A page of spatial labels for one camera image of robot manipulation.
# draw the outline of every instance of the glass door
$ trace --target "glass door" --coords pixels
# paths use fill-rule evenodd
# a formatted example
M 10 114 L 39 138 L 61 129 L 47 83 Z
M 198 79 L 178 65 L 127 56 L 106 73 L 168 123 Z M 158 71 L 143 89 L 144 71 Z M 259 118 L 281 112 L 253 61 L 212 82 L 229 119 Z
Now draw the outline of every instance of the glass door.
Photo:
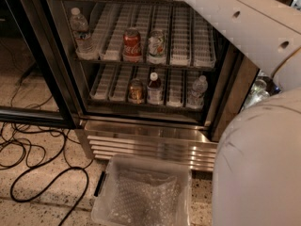
M 20 1 L 0 0 L 0 121 L 72 128 L 64 89 L 57 86 L 27 15 Z

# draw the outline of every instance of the clear plastic bottle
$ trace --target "clear plastic bottle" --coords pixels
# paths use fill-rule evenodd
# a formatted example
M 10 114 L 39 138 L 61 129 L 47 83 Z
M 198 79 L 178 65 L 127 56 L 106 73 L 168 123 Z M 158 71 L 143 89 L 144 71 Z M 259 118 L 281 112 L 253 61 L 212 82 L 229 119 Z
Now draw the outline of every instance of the clear plastic bottle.
M 204 75 L 201 75 L 192 85 L 188 92 L 188 107 L 202 108 L 204 94 L 208 88 L 208 82 Z
M 148 103 L 152 105 L 160 105 L 162 103 L 162 86 L 158 73 L 150 74 L 150 82 L 148 84 Z
M 70 26 L 75 38 L 78 51 L 89 53 L 93 49 L 93 41 L 89 30 L 89 25 L 85 16 L 79 8 L 71 9 Z

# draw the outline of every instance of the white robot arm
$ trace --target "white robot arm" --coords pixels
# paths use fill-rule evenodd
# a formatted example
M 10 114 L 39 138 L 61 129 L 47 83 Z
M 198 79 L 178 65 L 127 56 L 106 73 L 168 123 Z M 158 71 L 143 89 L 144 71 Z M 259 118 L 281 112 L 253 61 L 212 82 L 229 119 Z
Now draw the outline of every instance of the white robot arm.
M 275 0 L 184 0 L 282 91 L 220 139 L 213 226 L 301 225 L 301 12 Z

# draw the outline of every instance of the power cord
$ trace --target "power cord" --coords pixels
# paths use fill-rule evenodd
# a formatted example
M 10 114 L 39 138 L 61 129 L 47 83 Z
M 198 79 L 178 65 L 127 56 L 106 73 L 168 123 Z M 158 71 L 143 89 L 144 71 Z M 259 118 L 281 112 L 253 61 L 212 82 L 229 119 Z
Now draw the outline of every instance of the power cord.
M 77 166 L 72 166 L 71 163 L 67 160 L 66 157 L 66 145 L 67 145 L 67 141 L 72 141 L 74 143 L 79 144 L 79 142 L 74 141 L 72 139 L 69 138 L 69 133 L 70 130 L 68 130 L 66 133 L 64 132 L 64 130 L 59 130 L 59 129 L 42 129 L 39 127 L 39 131 L 29 131 L 30 126 L 29 125 L 20 125 L 20 124 L 11 124 L 11 129 L 12 129 L 12 133 L 10 138 L 5 138 L 4 136 L 4 131 L 6 129 L 6 127 L 8 127 L 9 124 L 8 123 L 3 123 L 2 128 L 0 129 L 0 138 L 2 138 L 3 142 L 0 143 L 0 153 L 6 149 L 6 147 L 14 145 L 14 146 L 19 146 L 22 148 L 22 155 L 20 156 L 20 158 L 17 159 L 16 162 L 14 162 L 11 165 L 3 165 L 0 164 L 0 170 L 8 170 L 11 169 L 13 167 L 18 166 L 21 162 L 23 162 L 23 160 L 25 159 L 26 165 L 28 166 L 28 169 L 26 171 L 24 171 L 21 175 L 18 176 L 18 178 L 12 183 L 11 188 L 10 188 L 10 197 L 16 201 L 16 202 L 30 202 L 32 200 L 35 200 L 37 197 L 39 197 L 40 195 L 42 195 L 56 180 L 59 179 L 59 177 L 61 177 L 62 175 L 64 175 L 65 173 L 71 171 L 71 170 L 76 170 L 76 171 L 80 171 L 82 173 L 84 173 L 86 175 L 86 186 L 85 189 L 83 190 L 83 192 L 81 193 L 80 197 L 78 198 L 78 200 L 75 202 L 75 204 L 73 205 L 73 207 L 70 209 L 70 211 L 67 213 L 67 215 L 60 221 L 59 225 L 62 225 L 64 223 L 64 221 L 68 218 L 68 216 L 71 214 L 71 212 L 76 208 L 76 206 L 78 205 L 78 203 L 84 198 L 86 192 L 87 192 L 87 188 L 88 188 L 88 184 L 89 184 L 89 177 L 86 171 L 86 168 L 89 167 L 93 160 L 91 160 L 87 166 L 85 167 L 77 167 Z M 63 144 L 59 150 L 59 152 L 53 156 L 52 158 L 48 159 L 47 161 L 44 161 L 44 158 L 46 156 L 46 150 L 45 148 L 43 148 L 40 145 L 35 145 L 32 144 L 31 141 L 27 138 L 21 137 L 21 138 L 16 138 L 16 135 L 19 134 L 42 134 L 42 133 L 49 133 L 52 137 L 62 137 L 63 138 Z M 37 147 L 39 149 L 41 149 L 43 151 L 43 156 L 42 159 L 36 164 L 36 165 L 29 165 L 28 163 L 28 158 L 31 154 L 31 150 L 33 147 Z M 18 199 L 15 195 L 14 195 L 14 188 L 17 185 L 17 183 L 23 178 L 25 177 L 25 175 L 29 174 L 31 171 L 36 170 L 36 169 L 40 169 L 41 167 L 44 167 L 46 165 L 48 165 L 49 163 L 51 163 L 52 161 L 54 161 L 55 159 L 57 159 L 61 154 L 63 153 L 63 157 L 67 163 L 67 165 L 69 166 L 67 169 L 64 169 L 63 171 L 61 171 L 56 177 L 55 179 L 53 179 L 41 192 L 39 192 L 37 195 L 28 198 L 28 199 Z

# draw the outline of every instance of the terrazzo floor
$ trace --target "terrazzo floor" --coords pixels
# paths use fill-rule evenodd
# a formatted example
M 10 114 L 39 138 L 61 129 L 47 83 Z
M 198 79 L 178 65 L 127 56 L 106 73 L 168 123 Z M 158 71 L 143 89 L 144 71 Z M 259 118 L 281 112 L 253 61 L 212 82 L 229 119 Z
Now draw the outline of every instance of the terrazzo floor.
M 28 131 L 35 132 L 40 129 L 31 126 Z M 11 138 L 13 130 L 8 124 L 3 130 L 2 136 Z M 63 137 L 58 133 L 49 132 L 38 134 L 16 133 L 15 138 L 23 143 L 27 139 L 34 145 L 41 145 L 46 150 L 45 162 L 59 153 L 63 145 Z M 68 134 L 64 153 L 68 163 L 73 167 L 86 167 L 90 160 L 86 159 L 81 146 L 76 141 L 73 131 Z M 25 146 L 26 155 L 29 146 Z M 61 171 L 68 169 L 64 153 L 44 167 L 33 169 L 25 177 L 21 178 L 13 188 L 13 195 L 18 200 L 26 200 L 37 195 L 48 185 Z M 6 147 L 0 152 L 0 164 L 11 165 L 18 161 L 22 149 L 17 145 Z M 40 162 L 43 153 L 38 147 L 32 147 L 28 157 L 28 165 L 33 166 Z M 23 172 L 29 169 L 26 160 L 11 169 L 0 170 L 0 221 L 1 225 L 59 225 L 62 219 L 74 206 L 75 202 L 83 193 L 87 178 L 80 170 L 70 170 L 55 181 L 42 195 L 31 202 L 15 202 L 10 196 L 13 182 Z M 76 208 L 71 212 L 62 225 L 99 225 L 93 223 L 90 213 L 94 203 L 94 191 L 100 178 L 101 172 L 105 170 L 107 161 L 94 160 L 86 171 L 89 177 L 87 192 Z M 212 174 L 193 171 L 192 180 L 192 203 L 191 203 L 191 225 L 209 226 L 212 224 L 211 197 L 212 197 Z

